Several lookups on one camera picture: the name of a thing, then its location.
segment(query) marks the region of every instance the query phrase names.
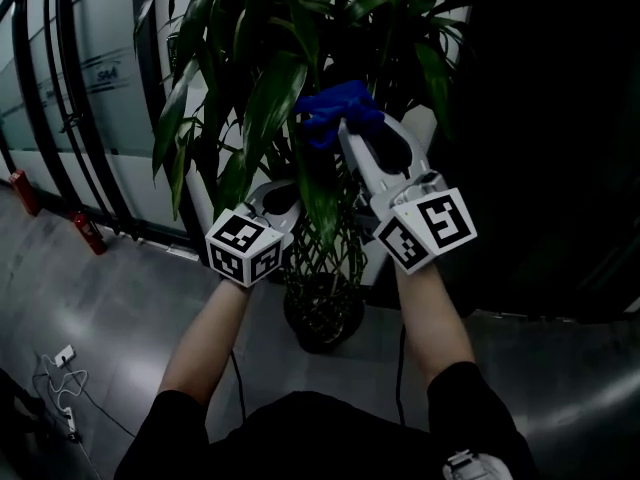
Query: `black shirt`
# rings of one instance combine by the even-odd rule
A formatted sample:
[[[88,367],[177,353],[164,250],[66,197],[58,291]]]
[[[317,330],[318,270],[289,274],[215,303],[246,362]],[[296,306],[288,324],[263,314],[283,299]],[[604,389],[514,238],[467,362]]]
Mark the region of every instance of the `black shirt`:
[[[184,393],[166,391],[156,397],[115,478],[347,471],[442,478],[446,459],[465,449],[500,458],[514,480],[539,478],[526,441],[474,364],[458,363],[442,372],[428,398],[431,433],[305,392],[258,409],[226,439],[209,444],[206,410]]]

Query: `white cube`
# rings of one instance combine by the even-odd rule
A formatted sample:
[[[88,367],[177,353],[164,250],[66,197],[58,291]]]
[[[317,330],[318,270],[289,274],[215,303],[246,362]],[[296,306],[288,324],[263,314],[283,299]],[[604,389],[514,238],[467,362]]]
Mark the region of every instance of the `white cube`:
[[[249,287],[282,263],[284,235],[231,210],[225,210],[205,236],[209,265]]]
[[[394,206],[373,236],[407,274],[478,236],[457,188]]]

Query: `red object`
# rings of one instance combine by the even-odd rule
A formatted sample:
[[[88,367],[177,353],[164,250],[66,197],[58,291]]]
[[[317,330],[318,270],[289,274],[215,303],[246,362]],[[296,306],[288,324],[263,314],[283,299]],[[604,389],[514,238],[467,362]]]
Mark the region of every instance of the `red object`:
[[[87,241],[89,247],[93,249],[98,256],[107,251],[107,246],[102,240],[102,235],[96,225],[82,212],[73,214],[73,223],[80,231],[82,237]]]
[[[36,193],[29,183],[24,171],[18,169],[9,177],[9,181],[11,182],[11,185],[13,185],[13,190],[18,194],[18,197],[22,201],[22,205],[24,206],[24,209],[27,210],[27,213],[34,217],[38,215],[40,212],[40,204],[38,203]]]

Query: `gray floor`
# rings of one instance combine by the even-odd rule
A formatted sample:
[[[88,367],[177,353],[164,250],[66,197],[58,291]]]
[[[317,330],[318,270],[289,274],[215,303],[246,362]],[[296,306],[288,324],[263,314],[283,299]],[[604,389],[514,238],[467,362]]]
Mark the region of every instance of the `gray floor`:
[[[149,244],[110,236],[109,248],[94,256],[69,222],[47,212],[29,217],[0,187],[0,367],[33,393],[40,355],[53,356],[71,343],[78,354],[72,366],[89,372],[87,391],[135,432],[173,347],[218,278]],[[348,342],[331,356],[312,356],[284,320],[283,296],[281,286],[256,289],[235,346],[247,410],[308,389],[397,421],[399,313],[369,307]],[[635,469],[637,323],[581,326],[474,315],[467,326],[483,372],[527,436],[545,478],[625,478]],[[410,355],[407,361],[407,423],[426,429],[425,389]],[[36,382],[44,392],[44,379]],[[111,478],[131,438],[84,397],[63,395],[64,405],[74,409],[102,478]],[[210,439],[240,422],[228,368],[209,409]],[[95,478],[76,445],[60,442],[47,453],[27,445],[50,478]]]

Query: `blue cloth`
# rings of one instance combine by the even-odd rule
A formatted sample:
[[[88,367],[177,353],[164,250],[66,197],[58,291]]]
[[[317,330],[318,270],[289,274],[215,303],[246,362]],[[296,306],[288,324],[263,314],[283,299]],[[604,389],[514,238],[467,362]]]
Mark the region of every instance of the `blue cloth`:
[[[312,115],[304,121],[303,127],[309,143],[317,149],[329,148],[335,142],[343,117],[347,119],[349,130],[359,135],[374,135],[384,123],[384,114],[360,80],[299,98],[293,111]]]

